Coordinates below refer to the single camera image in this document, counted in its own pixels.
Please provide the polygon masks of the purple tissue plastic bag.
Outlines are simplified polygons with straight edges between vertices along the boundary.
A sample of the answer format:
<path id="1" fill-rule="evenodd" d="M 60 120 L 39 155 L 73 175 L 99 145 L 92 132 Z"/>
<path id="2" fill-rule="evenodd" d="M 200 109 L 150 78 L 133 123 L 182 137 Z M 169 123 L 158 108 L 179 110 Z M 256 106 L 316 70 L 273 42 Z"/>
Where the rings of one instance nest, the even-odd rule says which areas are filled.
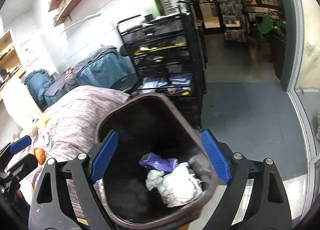
<path id="1" fill-rule="evenodd" d="M 150 170 L 159 170 L 164 171 L 165 173 L 171 173 L 176 168 L 176 166 L 178 166 L 178 159 L 163 159 L 155 155 L 154 153 L 148 153 L 142 156 L 139 164 L 144 168 Z"/>

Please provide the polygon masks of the yellow foam fruit net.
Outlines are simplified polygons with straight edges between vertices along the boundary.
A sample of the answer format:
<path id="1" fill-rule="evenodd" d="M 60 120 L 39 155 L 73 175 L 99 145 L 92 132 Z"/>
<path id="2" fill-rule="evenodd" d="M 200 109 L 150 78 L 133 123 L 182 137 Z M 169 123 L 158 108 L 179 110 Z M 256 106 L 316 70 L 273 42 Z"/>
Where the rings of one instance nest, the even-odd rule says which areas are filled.
<path id="1" fill-rule="evenodd" d="M 50 120 L 50 117 L 48 116 L 41 116 L 39 120 L 36 122 L 36 126 L 40 128 L 46 127 L 48 121 Z"/>

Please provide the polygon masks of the crumpled white paper trash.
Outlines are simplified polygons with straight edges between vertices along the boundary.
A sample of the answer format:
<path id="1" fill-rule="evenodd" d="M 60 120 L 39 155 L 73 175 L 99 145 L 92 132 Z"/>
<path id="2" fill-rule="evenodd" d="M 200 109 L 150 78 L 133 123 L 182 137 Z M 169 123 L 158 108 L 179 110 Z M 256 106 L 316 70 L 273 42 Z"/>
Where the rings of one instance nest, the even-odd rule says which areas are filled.
<path id="1" fill-rule="evenodd" d="M 202 181 L 195 177 L 187 162 L 180 163 L 169 174 L 160 170 L 150 170 L 145 180 L 146 188 L 154 188 L 169 208 L 187 205 L 202 195 Z"/>

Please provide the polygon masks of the brown trash bin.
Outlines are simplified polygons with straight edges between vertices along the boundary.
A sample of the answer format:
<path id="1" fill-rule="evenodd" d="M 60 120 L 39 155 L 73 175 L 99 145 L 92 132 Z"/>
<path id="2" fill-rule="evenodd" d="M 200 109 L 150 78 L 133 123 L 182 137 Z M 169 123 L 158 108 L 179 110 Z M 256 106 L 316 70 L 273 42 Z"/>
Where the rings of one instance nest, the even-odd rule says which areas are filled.
<path id="1" fill-rule="evenodd" d="M 201 140 L 164 95 L 135 97 L 96 130 L 118 138 L 103 175 L 108 216 L 125 229 L 173 229 L 200 217 L 217 185 Z"/>

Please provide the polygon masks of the cream cloth covered chair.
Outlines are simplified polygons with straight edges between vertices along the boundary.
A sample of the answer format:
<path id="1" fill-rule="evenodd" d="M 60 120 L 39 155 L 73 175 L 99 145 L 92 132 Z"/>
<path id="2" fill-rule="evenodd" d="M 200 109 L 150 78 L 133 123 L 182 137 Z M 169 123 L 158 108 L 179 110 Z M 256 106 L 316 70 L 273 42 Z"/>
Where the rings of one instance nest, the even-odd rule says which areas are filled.
<path id="1" fill-rule="evenodd" d="M 23 130 L 34 127 L 42 111 L 31 96 L 27 86 L 18 77 L 10 78 L 1 90 L 1 99 L 15 123 Z"/>

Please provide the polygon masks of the purple striped bed blanket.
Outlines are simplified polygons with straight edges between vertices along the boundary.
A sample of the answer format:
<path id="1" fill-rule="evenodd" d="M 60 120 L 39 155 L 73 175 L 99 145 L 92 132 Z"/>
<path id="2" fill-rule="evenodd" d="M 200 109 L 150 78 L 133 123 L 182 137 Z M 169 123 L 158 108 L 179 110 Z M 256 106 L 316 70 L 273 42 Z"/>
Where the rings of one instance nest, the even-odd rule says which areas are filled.
<path id="1" fill-rule="evenodd" d="M 109 88 L 79 86 L 71 90 L 43 112 L 46 124 L 22 154 L 41 148 L 47 159 L 64 162 L 89 152 L 99 123 L 129 98 L 129 94 Z"/>

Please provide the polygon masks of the blue bundled bedding pile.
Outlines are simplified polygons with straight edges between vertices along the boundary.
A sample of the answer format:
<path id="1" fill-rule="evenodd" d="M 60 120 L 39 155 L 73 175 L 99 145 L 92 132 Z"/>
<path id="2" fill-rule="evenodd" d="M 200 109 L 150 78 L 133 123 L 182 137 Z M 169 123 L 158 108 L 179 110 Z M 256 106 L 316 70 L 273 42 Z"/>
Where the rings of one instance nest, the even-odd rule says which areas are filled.
<path id="1" fill-rule="evenodd" d="M 48 106 L 44 94 L 53 82 L 54 79 L 44 69 L 33 71 L 25 77 L 25 86 L 39 108 L 43 110 Z"/>

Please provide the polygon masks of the black round stool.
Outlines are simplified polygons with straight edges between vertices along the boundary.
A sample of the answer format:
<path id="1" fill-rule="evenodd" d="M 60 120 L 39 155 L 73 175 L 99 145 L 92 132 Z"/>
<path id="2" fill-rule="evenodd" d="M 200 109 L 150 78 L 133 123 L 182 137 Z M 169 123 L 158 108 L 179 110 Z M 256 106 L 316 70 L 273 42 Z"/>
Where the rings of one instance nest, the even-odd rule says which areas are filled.
<path id="1" fill-rule="evenodd" d="M 126 50 L 123 46 L 120 47 L 120 51 L 115 46 L 110 46 L 110 53 L 111 56 L 108 57 L 110 89 L 131 94 L 138 77 Z"/>

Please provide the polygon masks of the blue skirted massage bed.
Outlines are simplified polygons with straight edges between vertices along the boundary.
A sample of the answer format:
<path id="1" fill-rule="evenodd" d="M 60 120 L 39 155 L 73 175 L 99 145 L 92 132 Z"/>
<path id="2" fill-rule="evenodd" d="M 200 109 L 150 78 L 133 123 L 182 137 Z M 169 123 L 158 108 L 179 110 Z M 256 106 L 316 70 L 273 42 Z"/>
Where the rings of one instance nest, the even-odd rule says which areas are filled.
<path id="1" fill-rule="evenodd" d="M 132 72 L 133 68 L 115 46 L 100 47 L 55 80 L 45 91 L 44 99 L 48 106 L 52 106 L 78 86 L 111 88 Z"/>

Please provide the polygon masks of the white floor lamp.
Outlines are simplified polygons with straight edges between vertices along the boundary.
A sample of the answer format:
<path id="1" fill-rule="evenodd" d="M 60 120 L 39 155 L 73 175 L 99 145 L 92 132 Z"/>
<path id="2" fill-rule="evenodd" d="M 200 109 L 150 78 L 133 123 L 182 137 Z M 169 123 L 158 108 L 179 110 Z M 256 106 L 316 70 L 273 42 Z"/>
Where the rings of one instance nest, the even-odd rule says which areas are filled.
<path id="1" fill-rule="evenodd" d="M 101 13 L 96 13 L 96 14 L 93 14 L 93 15 L 88 15 L 88 16 L 86 16 L 85 18 L 83 18 L 83 19 L 81 19 L 81 20 L 79 20 L 79 21 L 71 24 L 71 25 L 68 26 L 67 28 L 65 28 L 60 34 L 63 34 L 63 33 L 66 32 L 68 29 L 72 28 L 73 26 L 76 26 L 76 25 L 78 25 L 78 24 L 80 24 L 80 23 L 82 23 L 82 22 L 86 22 L 86 21 L 88 21 L 88 20 L 90 20 L 90 19 L 94 19 L 94 18 L 97 18 L 97 17 L 100 17 L 100 16 L 101 16 Z"/>

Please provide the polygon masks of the green lotion bottle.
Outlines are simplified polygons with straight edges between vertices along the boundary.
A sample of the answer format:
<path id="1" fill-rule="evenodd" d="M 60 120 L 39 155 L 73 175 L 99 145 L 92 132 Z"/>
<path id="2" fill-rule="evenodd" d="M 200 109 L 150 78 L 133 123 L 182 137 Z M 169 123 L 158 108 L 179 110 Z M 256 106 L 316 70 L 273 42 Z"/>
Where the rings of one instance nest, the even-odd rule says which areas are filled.
<path id="1" fill-rule="evenodd" d="M 161 0 L 154 0 L 154 1 L 155 1 L 157 10 L 159 12 L 159 15 L 160 16 L 165 16 L 165 12 L 164 12 L 163 6 L 161 4 Z"/>

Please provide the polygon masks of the clear ribbed plastic bottle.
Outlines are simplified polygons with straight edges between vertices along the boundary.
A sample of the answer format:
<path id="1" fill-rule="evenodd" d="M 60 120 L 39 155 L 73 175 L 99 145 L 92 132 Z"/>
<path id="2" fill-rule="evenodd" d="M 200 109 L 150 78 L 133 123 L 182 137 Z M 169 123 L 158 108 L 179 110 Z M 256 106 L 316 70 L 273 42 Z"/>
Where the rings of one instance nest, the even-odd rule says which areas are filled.
<path id="1" fill-rule="evenodd" d="M 166 15 L 178 13 L 176 0 L 161 0 L 161 4 Z"/>

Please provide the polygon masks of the wooden cubby wall shelf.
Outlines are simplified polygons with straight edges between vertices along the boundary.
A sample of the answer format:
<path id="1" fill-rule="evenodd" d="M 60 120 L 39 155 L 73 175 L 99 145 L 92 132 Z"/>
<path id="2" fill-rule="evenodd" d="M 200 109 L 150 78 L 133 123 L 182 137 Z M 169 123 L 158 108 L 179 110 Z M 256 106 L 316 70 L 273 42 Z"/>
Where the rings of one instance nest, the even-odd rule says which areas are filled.
<path id="1" fill-rule="evenodd" d="M 1 37 L 1 91 L 12 77 L 21 78 L 25 74 L 25 66 L 21 62 L 17 48 L 9 29 Z"/>

